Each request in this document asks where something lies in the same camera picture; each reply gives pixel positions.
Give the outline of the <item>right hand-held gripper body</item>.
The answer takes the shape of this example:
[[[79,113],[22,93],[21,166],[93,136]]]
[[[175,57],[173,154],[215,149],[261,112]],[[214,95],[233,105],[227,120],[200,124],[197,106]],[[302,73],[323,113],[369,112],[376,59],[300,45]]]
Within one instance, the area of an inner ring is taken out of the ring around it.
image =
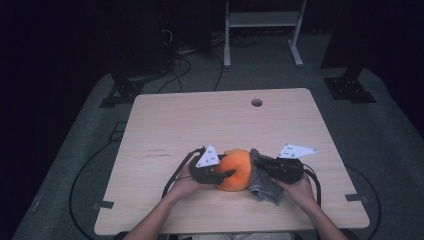
[[[285,144],[279,155],[265,164],[265,169],[271,178],[277,179],[285,184],[298,182],[304,174],[315,177],[315,172],[302,163],[300,158],[316,154],[317,149]]]

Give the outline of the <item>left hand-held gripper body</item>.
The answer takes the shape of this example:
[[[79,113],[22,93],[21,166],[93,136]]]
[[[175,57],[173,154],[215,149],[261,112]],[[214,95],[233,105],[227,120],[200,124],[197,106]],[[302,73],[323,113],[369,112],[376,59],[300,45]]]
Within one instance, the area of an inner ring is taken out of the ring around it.
[[[224,173],[214,171],[219,164],[220,158],[213,145],[202,148],[189,164],[191,177],[200,184],[219,185],[226,178]]]

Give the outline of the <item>orange plush toy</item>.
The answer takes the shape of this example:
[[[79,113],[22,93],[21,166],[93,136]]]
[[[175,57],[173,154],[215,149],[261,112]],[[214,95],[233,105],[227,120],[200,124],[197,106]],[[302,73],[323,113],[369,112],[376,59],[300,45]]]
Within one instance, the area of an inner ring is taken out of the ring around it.
[[[220,163],[214,168],[215,172],[231,172],[229,177],[217,185],[221,191],[242,191],[249,187],[251,175],[250,152],[243,149],[232,149],[224,153]]]

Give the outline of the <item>grey towel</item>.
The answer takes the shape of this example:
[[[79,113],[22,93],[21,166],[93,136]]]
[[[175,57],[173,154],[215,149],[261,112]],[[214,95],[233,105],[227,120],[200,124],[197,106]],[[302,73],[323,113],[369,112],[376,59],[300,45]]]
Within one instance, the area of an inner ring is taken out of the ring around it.
[[[276,206],[279,205],[284,193],[284,189],[274,183],[270,176],[264,173],[259,167],[263,165],[255,164],[255,157],[262,155],[258,150],[250,150],[251,173],[249,181],[249,192],[258,201],[268,201]]]

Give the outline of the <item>person's left hand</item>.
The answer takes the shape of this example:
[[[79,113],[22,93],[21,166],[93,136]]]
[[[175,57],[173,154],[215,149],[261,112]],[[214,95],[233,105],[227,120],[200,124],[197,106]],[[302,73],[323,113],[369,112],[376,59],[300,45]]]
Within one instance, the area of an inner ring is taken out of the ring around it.
[[[191,177],[189,167],[184,166],[179,173],[174,184],[167,193],[167,197],[174,200],[180,200],[187,197],[198,190],[204,190],[211,188],[211,185],[198,183]]]

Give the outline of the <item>person's right hand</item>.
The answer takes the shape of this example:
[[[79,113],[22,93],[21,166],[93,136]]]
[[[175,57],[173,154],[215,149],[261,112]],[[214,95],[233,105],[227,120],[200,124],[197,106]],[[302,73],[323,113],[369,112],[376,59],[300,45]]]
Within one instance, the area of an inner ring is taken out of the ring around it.
[[[304,212],[308,212],[317,204],[309,177],[306,174],[293,184],[287,184],[277,179],[272,179],[272,181],[283,188]]]

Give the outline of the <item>black stand base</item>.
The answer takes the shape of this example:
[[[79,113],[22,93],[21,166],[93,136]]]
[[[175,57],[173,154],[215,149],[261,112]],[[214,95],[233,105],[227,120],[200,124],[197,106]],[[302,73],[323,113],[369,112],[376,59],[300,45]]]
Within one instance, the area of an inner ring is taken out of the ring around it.
[[[324,83],[332,97],[335,100],[349,100],[355,104],[375,103],[375,98],[358,80],[362,70],[361,66],[351,66],[342,76],[325,77]]]
[[[129,80],[124,74],[111,74],[113,85],[107,97],[103,98],[100,108],[113,108],[117,104],[131,104],[141,94],[145,82]]]

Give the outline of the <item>white metal stand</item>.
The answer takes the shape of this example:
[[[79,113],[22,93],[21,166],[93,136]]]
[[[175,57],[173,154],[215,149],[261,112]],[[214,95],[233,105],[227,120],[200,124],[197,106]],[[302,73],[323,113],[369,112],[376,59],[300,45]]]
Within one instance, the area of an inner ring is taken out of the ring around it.
[[[308,0],[301,0],[297,11],[282,12],[241,12],[230,11],[230,0],[226,0],[223,66],[231,67],[230,30],[233,28],[293,27],[294,33],[288,40],[288,46],[297,67],[304,63],[297,48],[297,42]]]

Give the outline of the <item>dark equipment cabinet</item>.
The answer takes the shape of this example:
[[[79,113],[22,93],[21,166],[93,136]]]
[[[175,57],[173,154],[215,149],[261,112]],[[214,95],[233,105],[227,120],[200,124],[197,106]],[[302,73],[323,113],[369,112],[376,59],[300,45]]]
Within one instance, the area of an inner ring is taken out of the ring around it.
[[[160,0],[112,0],[128,40],[133,73],[169,71],[169,48],[162,32]]]

